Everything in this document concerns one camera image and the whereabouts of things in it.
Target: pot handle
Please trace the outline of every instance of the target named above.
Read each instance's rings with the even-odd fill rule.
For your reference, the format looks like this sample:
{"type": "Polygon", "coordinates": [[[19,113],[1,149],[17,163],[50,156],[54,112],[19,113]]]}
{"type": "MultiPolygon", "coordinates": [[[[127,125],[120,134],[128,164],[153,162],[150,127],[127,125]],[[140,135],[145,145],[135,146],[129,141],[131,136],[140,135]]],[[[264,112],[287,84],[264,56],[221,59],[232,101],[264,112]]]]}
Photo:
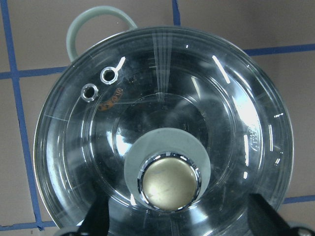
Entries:
{"type": "Polygon", "coordinates": [[[118,18],[122,19],[123,21],[127,23],[130,30],[137,28],[136,23],[126,13],[124,13],[123,11],[115,7],[96,6],[89,10],[86,10],[85,12],[81,13],[74,19],[74,21],[71,23],[67,32],[66,48],[67,48],[68,56],[71,62],[74,61],[78,57],[77,50],[75,48],[75,39],[76,39],[79,29],[82,27],[82,25],[85,22],[99,15],[117,16],[118,18]]]}

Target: pot lid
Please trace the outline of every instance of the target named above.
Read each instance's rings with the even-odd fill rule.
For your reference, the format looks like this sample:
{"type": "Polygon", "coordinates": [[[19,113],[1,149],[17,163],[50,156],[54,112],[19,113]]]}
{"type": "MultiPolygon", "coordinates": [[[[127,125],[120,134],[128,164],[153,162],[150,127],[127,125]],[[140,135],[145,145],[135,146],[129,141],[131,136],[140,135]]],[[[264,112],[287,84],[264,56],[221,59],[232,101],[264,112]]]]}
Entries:
{"type": "Polygon", "coordinates": [[[56,224],[79,224],[102,193],[116,236],[243,236],[248,194],[278,208],[292,158],[290,120],[267,75],[228,41],[175,27],[87,50],[51,90],[34,142],[56,224]],[[155,198],[166,175],[172,194],[155,198]]]}

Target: tiled surface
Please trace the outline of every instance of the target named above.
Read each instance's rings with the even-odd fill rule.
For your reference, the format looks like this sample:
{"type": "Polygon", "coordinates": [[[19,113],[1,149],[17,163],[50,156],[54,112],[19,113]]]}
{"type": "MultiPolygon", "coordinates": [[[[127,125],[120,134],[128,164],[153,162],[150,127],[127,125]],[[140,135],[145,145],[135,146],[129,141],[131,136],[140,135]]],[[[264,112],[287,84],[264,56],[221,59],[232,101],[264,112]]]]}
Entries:
{"type": "MultiPolygon", "coordinates": [[[[178,0],[182,26],[222,36],[243,49],[314,44],[315,2],[287,0],[178,0]]],[[[125,11],[140,27],[172,25],[172,1],[146,0],[8,0],[12,35],[19,70],[67,66],[65,35],[72,20],[84,10],[111,5],[125,11]]],[[[0,73],[9,71],[2,18],[0,19],[0,73]]],[[[78,33],[79,53],[95,42],[126,30],[115,17],[101,16],[86,23],[78,33]]],[[[315,195],[314,143],[315,51],[266,55],[254,60],[267,72],[284,98],[295,138],[294,173],[288,197],[315,195]]],[[[20,79],[28,141],[33,135],[42,103],[60,74],[20,79]]],[[[0,80],[0,225],[35,222],[27,181],[11,80],[0,80]]],[[[40,198],[42,221],[51,218],[40,198]]],[[[280,213],[289,221],[315,228],[314,201],[285,204],[280,213]]],[[[0,236],[52,236],[44,231],[0,231],[0,236]]]]}
{"type": "MultiPolygon", "coordinates": [[[[28,131],[31,153],[33,153],[34,134],[39,113],[49,91],[59,76],[60,74],[53,74],[49,76],[27,77],[20,80],[25,122],[28,131]]],[[[52,219],[48,214],[38,192],[37,196],[39,199],[39,208],[42,220],[51,221],[52,219]]]]}
{"type": "MultiPolygon", "coordinates": [[[[98,5],[117,7],[125,11],[138,26],[144,27],[172,25],[171,3],[169,0],[28,0],[16,4],[15,0],[9,0],[18,68],[22,70],[68,65],[66,32],[75,17],[91,7],[98,5]]],[[[126,25],[118,18],[110,16],[95,18],[78,33],[79,52],[101,39],[126,29],[126,25]]]]}
{"type": "Polygon", "coordinates": [[[295,159],[288,196],[315,195],[315,51],[253,59],[273,80],[290,113],[295,159]]]}
{"type": "Polygon", "coordinates": [[[11,80],[0,80],[0,225],[35,220],[11,80]]]}
{"type": "Polygon", "coordinates": [[[219,35],[243,48],[314,43],[315,1],[180,0],[182,26],[219,35]]]}
{"type": "MultiPolygon", "coordinates": [[[[3,26],[1,12],[0,12],[0,25],[3,26]]],[[[10,65],[9,65],[9,60],[8,60],[8,53],[6,51],[4,29],[3,27],[0,27],[0,72],[6,72],[6,71],[10,71],[10,65]]]]}

